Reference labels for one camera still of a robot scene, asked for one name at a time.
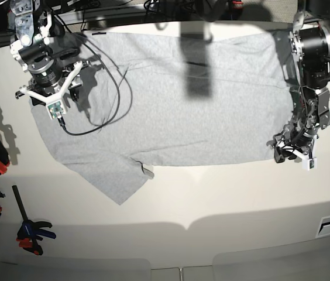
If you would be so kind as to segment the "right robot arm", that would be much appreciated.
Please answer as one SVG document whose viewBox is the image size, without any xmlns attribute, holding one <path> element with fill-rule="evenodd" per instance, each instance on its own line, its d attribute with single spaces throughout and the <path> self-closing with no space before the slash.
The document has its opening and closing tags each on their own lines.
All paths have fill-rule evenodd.
<svg viewBox="0 0 330 281">
<path fill-rule="evenodd" d="M 80 48 L 64 41 L 63 25 L 43 1 L 10 1 L 9 6 L 15 21 L 11 55 L 32 76 L 15 98 L 28 95 L 33 105 L 47 105 L 68 94 L 77 102 L 83 85 L 80 71 L 88 63 L 70 60 L 79 55 Z"/>
</svg>

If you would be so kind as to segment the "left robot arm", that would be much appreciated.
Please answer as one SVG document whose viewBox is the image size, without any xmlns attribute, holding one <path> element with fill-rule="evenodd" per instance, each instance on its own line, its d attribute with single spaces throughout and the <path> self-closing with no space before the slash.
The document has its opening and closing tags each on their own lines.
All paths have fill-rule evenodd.
<svg viewBox="0 0 330 281">
<path fill-rule="evenodd" d="M 299 158 L 310 170 L 317 165 L 318 131 L 330 125 L 330 1 L 299 1 L 288 38 L 298 100 L 272 147 L 276 163 Z"/>
</svg>

